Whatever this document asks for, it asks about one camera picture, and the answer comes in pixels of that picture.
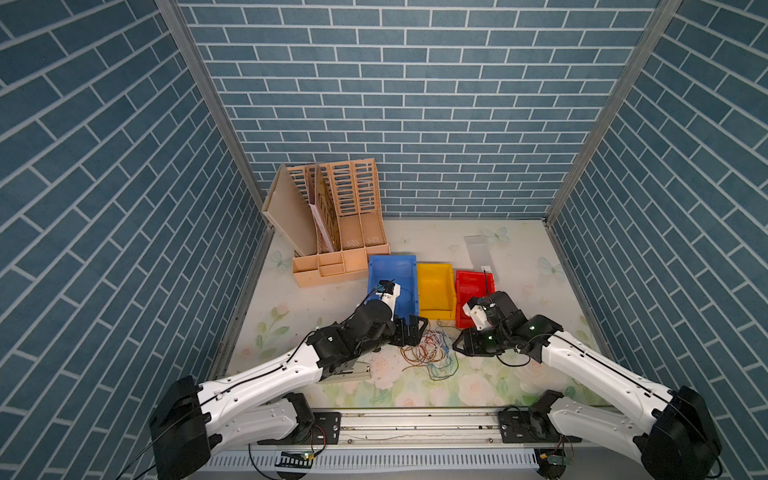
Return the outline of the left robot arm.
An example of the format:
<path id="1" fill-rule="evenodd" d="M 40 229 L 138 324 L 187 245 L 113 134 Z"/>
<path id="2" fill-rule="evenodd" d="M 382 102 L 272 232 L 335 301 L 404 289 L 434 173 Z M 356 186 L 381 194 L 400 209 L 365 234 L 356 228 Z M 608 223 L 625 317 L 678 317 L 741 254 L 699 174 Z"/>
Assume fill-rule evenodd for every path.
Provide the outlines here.
<path id="1" fill-rule="evenodd" d="M 228 447 L 290 436 L 313 419 L 299 389 L 385 345 L 418 345 L 428 320 L 396 316 L 395 303 L 386 294 L 361 304 L 344 321 L 309 332 L 294 350 L 241 374 L 172 383 L 148 422 L 158 477 L 184 479 Z"/>

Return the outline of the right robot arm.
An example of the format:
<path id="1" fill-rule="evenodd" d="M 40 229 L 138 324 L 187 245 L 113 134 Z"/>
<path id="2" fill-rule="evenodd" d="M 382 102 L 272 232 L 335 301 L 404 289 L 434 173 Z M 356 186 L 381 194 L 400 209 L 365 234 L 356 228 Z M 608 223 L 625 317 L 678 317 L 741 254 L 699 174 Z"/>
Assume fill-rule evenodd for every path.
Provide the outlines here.
<path id="1" fill-rule="evenodd" d="M 641 464 L 654 479 L 717 479 L 722 443 L 705 399 L 688 386 L 651 381 L 610 360 L 544 316 L 525 316 L 502 291 L 473 297 L 472 320 L 453 348 L 467 357 L 508 350 L 571 377 L 609 402 L 610 410 L 546 391 L 534 404 L 564 437 L 575 436 Z"/>

